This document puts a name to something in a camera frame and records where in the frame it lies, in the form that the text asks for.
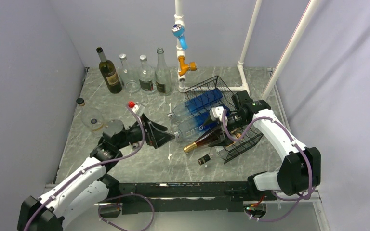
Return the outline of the clear black-capped bottle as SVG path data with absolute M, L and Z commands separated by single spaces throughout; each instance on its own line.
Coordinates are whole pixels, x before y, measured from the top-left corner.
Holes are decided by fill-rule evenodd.
M 224 164 L 232 160 L 232 151 L 235 149 L 234 145 L 229 145 L 227 147 L 222 146 L 215 146 L 211 147 L 208 154 L 202 156 L 198 159 L 198 164 L 200 166 L 205 165 L 207 166 L 207 162 L 211 160 L 219 160 L 222 159 L 224 161 Z

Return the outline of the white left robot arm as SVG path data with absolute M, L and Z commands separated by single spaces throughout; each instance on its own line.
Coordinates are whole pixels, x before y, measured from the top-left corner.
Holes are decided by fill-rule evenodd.
M 131 196 L 120 182 L 108 174 L 119 160 L 121 149 L 138 143 L 155 149 L 173 140 L 167 127 L 149 120 L 145 114 L 125 128 L 122 121 L 111 120 L 103 130 L 98 145 L 70 176 L 38 198 L 22 202 L 19 231 L 62 231 L 79 214 L 93 204 L 113 202 Z

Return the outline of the clear bottle dark label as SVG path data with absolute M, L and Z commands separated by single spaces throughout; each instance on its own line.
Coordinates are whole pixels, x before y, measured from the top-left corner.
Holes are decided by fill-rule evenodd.
M 119 55 L 121 68 L 119 70 L 120 77 L 124 84 L 124 88 L 128 93 L 136 93 L 140 90 L 140 84 L 135 69 L 131 68 L 127 61 L 127 56 L 124 53 Z

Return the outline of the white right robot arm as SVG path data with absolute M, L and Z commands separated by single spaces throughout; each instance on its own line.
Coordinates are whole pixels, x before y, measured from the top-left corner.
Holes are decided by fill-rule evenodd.
M 272 144 L 282 162 L 278 171 L 249 176 L 247 196 L 257 200 L 267 191 L 278 191 L 308 200 L 321 181 L 320 151 L 293 136 L 265 100 L 254 101 L 246 91 L 236 93 L 232 100 L 236 107 L 233 114 L 228 114 L 223 106 L 212 107 L 206 124 L 216 122 L 221 127 L 221 134 L 232 142 L 241 141 L 250 128 L 255 127 Z M 241 138 L 236 138 L 230 131 L 239 127 L 245 129 Z

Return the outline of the dark green wine bottle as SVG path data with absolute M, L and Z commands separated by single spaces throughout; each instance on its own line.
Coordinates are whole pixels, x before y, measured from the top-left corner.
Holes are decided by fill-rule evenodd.
M 106 82 L 108 90 L 117 94 L 122 91 L 122 84 L 118 76 L 118 72 L 112 61 L 107 59 L 103 49 L 101 47 L 96 48 L 98 56 L 100 58 L 99 70 Z

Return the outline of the tall clear open-neck bottle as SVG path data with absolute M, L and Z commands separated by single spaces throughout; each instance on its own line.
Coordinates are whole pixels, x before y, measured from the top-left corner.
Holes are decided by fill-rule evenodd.
M 155 69 L 157 91 L 161 95 L 169 95 L 172 91 L 171 73 L 166 65 L 164 49 L 157 48 L 158 63 Z

